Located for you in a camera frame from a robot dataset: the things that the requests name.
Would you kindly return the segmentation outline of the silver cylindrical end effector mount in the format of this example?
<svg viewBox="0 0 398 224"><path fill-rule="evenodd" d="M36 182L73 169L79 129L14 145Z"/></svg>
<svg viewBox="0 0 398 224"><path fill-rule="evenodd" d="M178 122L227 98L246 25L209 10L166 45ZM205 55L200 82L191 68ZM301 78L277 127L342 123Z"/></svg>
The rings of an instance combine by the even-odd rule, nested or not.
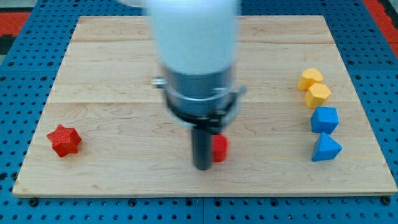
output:
<svg viewBox="0 0 398 224"><path fill-rule="evenodd" d="M163 91L172 117L185 128L225 128L237 117L246 86L235 85L231 67L212 73L162 68L152 85Z"/></svg>

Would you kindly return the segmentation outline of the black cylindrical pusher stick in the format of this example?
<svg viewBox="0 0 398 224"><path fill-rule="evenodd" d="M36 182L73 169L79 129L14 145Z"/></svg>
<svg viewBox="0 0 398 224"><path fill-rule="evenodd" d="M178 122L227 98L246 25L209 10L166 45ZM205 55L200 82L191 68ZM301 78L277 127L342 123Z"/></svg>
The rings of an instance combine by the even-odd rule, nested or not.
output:
<svg viewBox="0 0 398 224"><path fill-rule="evenodd" d="M191 131L193 164L198 170L207 170L213 162L212 135L205 129Z"/></svg>

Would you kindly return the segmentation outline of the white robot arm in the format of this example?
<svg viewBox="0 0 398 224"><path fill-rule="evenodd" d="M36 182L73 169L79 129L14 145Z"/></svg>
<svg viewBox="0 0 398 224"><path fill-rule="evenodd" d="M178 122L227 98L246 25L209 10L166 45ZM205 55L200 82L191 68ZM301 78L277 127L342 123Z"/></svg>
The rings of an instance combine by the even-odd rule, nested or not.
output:
<svg viewBox="0 0 398 224"><path fill-rule="evenodd" d="M235 87L240 2L131 1L143 8L163 75L152 83L164 93L170 113L191 130L193 164L213 163L214 135L239 112L245 87Z"/></svg>

